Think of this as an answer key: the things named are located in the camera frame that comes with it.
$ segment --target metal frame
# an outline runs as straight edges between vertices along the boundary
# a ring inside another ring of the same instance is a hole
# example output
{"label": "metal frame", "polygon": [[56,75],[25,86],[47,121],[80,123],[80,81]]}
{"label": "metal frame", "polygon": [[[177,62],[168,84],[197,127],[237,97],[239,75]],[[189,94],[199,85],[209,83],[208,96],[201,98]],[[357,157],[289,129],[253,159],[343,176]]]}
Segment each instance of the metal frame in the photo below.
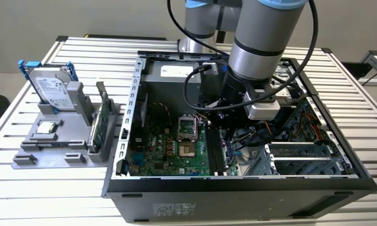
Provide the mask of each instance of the metal frame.
{"label": "metal frame", "polygon": [[[231,45],[220,44],[217,48],[229,52]],[[52,63],[64,64],[72,61],[84,85],[93,84],[96,81],[105,81],[105,85],[111,84],[107,88],[111,97],[115,98],[117,103],[127,103],[128,96],[125,93],[129,92],[136,52],[139,50],[169,52],[177,50],[177,45],[175,41],[68,38]],[[51,58],[53,51],[55,49],[48,53],[45,59]],[[301,62],[305,54],[305,48],[287,48],[284,57],[296,58]],[[343,71],[347,70],[340,69],[328,54],[316,49],[304,70],[305,75],[313,83],[320,99],[329,108],[333,120],[377,183],[377,111],[371,107],[371,101],[355,88],[351,90],[339,89],[339,87],[351,87],[355,84]],[[37,97],[28,88],[29,83],[23,87],[9,106],[9,110],[0,119],[0,198],[4,198],[0,199],[0,206],[5,207],[7,210],[0,209],[0,221],[8,224],[13,224],[13,222],[35,224],[37,221],[43,224],[53,222],[57,224],[92,224],[93,222],[124,224],[121,217],[113,217],[120,215],[112,202],[107,202],[99,197],[105,168],[67,169],[65,171],[59,169],[19,171],[7,165],[12,162],[15,155],[12,150],[16,149],[17,142],[20,143],[24,139],[23,137],[11,137],[11,134],[23,136],[23,131],[28,129],[28,122],[33,121],[32,117],[36,115],[33,113],[33,102]],[[99,95],[91,89],[84,92],[91,95],[93,100],[95,97],[99,100]],[[81,198],[81,196],[92,197],[92,201],[89,198],[89,202],[87,202],[87,198]],[[45,199],[45,207],[43,207],[39,198],[45,197],[48,199]],[[36,208],[44,208],[45,214],[41,215],[41,211],[29,211],[27,216],[27,213],[20,212],[17,209],[25,202],[36,203]],[[71,209],[60,211],[55,209],[59,205]],[[23,215],[23,218],[28,217],[29,219],[13,220],[19,219],[20,215]],[[351,203],[320,219],[215,223],[219,225],[287,225],[301,223],[313,223],[316,226],[377,225],[377,193]],[[196,223],[196,225],[207,224],[209,222]]]}

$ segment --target aluminum extrusion table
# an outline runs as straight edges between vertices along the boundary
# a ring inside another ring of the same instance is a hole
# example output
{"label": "aluminum extrusion table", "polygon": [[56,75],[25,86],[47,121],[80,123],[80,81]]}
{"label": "aluminum extrusion table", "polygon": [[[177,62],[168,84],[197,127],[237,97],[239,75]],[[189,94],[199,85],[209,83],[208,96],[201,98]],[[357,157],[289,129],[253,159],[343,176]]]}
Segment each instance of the aluminum extrusion table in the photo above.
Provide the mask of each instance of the aluminum extrusion table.
{"label": "aluminum extrusion table", "polygon": [[[231,45],[219,48],[227,52]],[[73,62],[84,93],[100,101],[96,82],[123,109],[139,50],[176,51],[175,41],[68,38],[56,41],[43,63]],[[305,48],[288,48],[284,57],[301,63]],[[339,59],[316,49],[305,67],[335,121],[377,183],[377,103]],[[39,97],[27,83],[0,119],[0,225],[123,225],[113,202],[100,197],[107,168],[13,170],[11,162],[39,113]],[[120,123],[115,134],[115,148]],[[377,192],[320,219],[213,222],[215,225],[377,226]]]}

